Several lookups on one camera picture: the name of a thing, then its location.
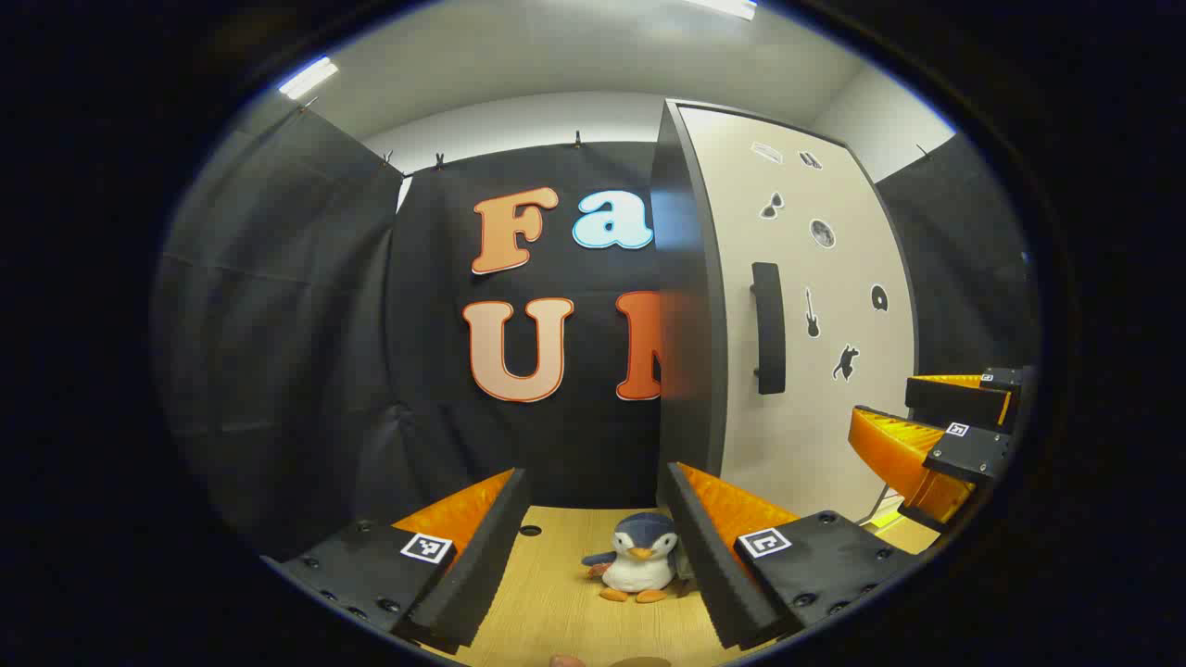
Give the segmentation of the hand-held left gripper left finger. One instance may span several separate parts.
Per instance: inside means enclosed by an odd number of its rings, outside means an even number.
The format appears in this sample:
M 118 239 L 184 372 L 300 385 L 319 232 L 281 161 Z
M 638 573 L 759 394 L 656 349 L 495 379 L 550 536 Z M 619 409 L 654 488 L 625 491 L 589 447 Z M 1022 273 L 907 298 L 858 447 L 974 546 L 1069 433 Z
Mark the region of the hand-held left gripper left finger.
M 529 504 L 528 470 L 511 468 L 397 521 L 356 517 L 263 560 L 374 633 L 454 654 L 486 620 Z

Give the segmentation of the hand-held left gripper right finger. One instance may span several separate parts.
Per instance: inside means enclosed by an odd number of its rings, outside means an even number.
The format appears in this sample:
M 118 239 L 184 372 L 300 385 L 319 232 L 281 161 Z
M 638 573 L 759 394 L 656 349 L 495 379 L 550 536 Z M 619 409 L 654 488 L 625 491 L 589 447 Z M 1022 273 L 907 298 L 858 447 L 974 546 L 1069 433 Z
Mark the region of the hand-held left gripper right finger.
M 822 623 L 920 559 L 839 512 L 797 516 L 680 460 L 659 474 L 659 488 L 725 648 Z

